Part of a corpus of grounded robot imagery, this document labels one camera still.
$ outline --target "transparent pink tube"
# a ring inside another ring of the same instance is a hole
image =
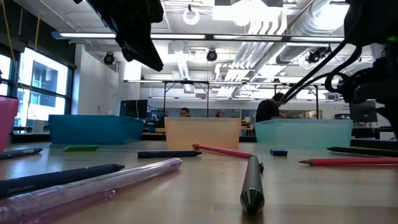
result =
[[[178,158],[0,200],[0,223],[50,223],[83,207],[112,199],[124,187],[176,171]]]

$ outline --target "blue eraser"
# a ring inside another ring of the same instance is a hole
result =
[[[287,151],[285,150],[270,150],[269,153],[273,156],[287,156]]]

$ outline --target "security camera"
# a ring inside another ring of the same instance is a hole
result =
[[[214,62],[217,60],[217,53],[215,49],[210,49],[209,52],[207,53],[207,61],[209,62]]]
[[[116,59],[113,55],[114,55],[113,52],[106,53],[104,57],[104,63],[107,65],[114,65],[116,63]]]

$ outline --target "pink crayon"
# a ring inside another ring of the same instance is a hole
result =
[[[217,147],[202,146],[199,144],[193,144],[192,147],[195,150],[202,149],[202,150],[206,150],[206,151],[218,152],[218,153],[222,153],[222,154],[227,154],[227,155],[237,156],[237,157],[242,157],[242,158],[247,158],[247,159],[249,159],[250,157],[253,156],[253,154],[248,153],[248,152],[231,151],[231,150],[217,148]]]

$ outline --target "red crayon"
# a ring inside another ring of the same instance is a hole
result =
[[[398,158],[354,158],[354,159],[309,159],[300,163],[311,166],[338,166],[338,165],[391,165],[398,164]]]
[[[231,150],[217,148],[217,147],[202,146],[199,144],[193,144],[192,147],[196,150],[202,149],[202,150],[206,150],[206,151],[218,152],[218,153],[222,153],[222,154],[228,154],[231,156],[237,156],[237,157],[248,158],[248,159],[253,156],[253,154],[248,153],[248,152],[231,151]]]

